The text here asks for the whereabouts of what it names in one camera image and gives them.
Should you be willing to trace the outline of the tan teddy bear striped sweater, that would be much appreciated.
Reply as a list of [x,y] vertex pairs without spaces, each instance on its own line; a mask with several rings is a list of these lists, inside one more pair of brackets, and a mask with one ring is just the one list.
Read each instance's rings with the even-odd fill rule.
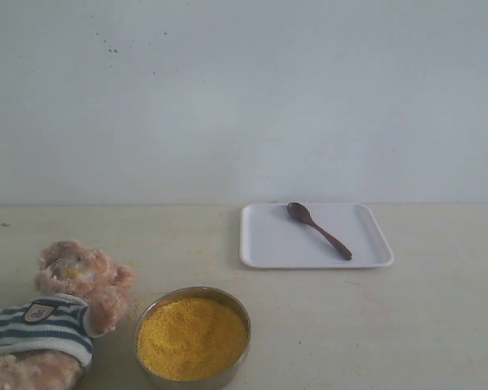
[[129,307],[135,273],[100,249],[56,241],[38,266],[35,297],[0,308],[0,389],[73,389]]

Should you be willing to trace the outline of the dark brown wooden spoon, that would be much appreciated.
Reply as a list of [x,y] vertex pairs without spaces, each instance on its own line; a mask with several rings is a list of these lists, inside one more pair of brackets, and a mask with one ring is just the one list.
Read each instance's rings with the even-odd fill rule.
[[304,223],[318,231],[345,261],[350,261],[353,258],[352,252],[338,238],[328,233],[313,220],[311,213],[306,206],[298,202],[290,202],[287,204],[286,210],[292,219]]

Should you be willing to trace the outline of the steel bowl of yellow millet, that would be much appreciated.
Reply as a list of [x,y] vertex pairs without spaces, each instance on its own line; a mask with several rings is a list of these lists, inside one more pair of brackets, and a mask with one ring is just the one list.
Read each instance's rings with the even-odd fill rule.
[[134,355],[155,389],[222,389],[246,360],[251,319],[228,292],[194,286],[145,309],[133,335]]

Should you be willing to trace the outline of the white rectangular plastic tray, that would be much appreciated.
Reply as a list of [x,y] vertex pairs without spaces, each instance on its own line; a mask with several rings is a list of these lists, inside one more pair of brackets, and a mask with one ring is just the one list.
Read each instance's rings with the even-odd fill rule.
[[308,203],[312,218],[351,252],[347,261],[312,227],[295,221],[284,203],[242,208],[240,259],[262,269],[360,269],[394,261],[373,212],[359,203]]

